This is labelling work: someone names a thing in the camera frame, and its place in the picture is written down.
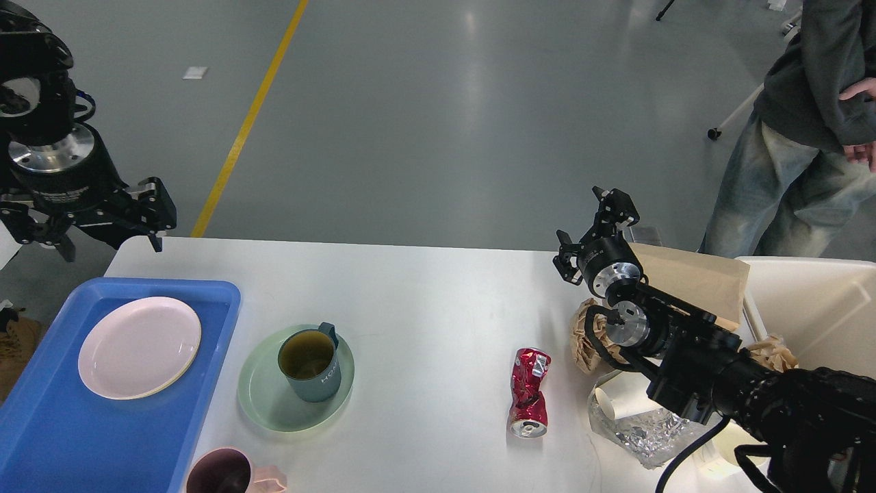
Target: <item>pink plate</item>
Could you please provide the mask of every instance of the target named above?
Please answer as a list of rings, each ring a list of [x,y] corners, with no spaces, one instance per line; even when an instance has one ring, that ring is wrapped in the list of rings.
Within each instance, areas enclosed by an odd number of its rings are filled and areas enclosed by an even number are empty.
[[[147,297],[111,311],[79,351],[79,377],[108,399],[138,399],[166,389],[186,373],[201,343],[201,321],[190,306]]]

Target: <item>green plate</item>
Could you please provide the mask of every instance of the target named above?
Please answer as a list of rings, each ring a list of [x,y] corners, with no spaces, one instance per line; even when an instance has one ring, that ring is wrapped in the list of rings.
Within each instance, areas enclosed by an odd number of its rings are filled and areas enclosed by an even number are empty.
[[[237,400],[246,415],[258,425],[275,432],[299,432],[328,419],[350,394],[355,366],[347,341],[337,337],[337,356],[341,363],[341,387],[329,400],[321,403],[302,401],[292,391],[286,376],[279,371],[279,347],[292,334],[316,325],[295,325],[263,340],[246,359],[240,370]]]

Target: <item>gray floor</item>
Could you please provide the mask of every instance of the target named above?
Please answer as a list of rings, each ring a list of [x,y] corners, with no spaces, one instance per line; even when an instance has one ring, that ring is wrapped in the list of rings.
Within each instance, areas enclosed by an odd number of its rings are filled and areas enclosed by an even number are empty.
[[[766,0],[310,2],[207,236],[552,250],[620,188],[698,246],[741,118],[784,49]],[[25,6],[73,50],[122,177],[160,176],[188,235],[297,2]],[[208,66],[183,81],[188,66]],[[876,202],[826,257],[876,259]],[[112,249],[23,248],[0,297],[50,322]]]

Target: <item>person's hand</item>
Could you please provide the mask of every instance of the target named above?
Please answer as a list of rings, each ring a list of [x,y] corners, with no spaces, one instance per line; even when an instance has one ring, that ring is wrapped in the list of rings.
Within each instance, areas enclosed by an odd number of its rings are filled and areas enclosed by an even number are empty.
[[[843,146],[845,159],[853,164],[866,164],[871,173],[876,173],[876,142],[867,142],[859,146]]]
[[[865,92],[872,98],[876,98],[876,77],[866,77],[839,93],[840,101]],[[843,146],[845,159],[851,163],[867,164],[871,173],[876,173],[876,142],[867,142],[858,146]]]
[[[876,77],[866,77],[865,79],[853,83],[851,86],[845,88],[843,92],[839,93],[839,100],[845,101],[846,99],[851,99],[862,92],[867,93],[872,98],[876,98]]]

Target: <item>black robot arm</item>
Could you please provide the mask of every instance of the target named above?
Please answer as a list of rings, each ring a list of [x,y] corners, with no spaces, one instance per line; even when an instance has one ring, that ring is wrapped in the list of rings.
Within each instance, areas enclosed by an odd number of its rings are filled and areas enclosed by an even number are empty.
[[[705,423],[717,412],[765,441],[737,450],[763,491],[876,490],[876,381],[828,368],[780,374],[760,366],[739,350],[739,336],[715,325],[714,314],[647,284],[619,230],[638,221],[632,201],[617,189],[593,192],[599,199],[593,227],[578,243],[557,232],[554,265],[564,280],[585,282],[606,300],[608,308],[593,307],[584,320],[600,356],[645,375],[648,396],[675,414]],[[606,334],[627,363],[614,360],[595,336],[597,316],[606,318]],[[772,458],[770,481],[747,455]]]
[[[158,252],[161,232],[176,227],[173,200],[157,177],[136,187],[122,181],[85,124],[95,101],[76,89],[72,67],[63,41],[0,0],[0,220],[18,243],[55,247],[67,261],[75,257],[71,226],[114,248],[145,235]],[[46,219],[38,223],[33,211]]]

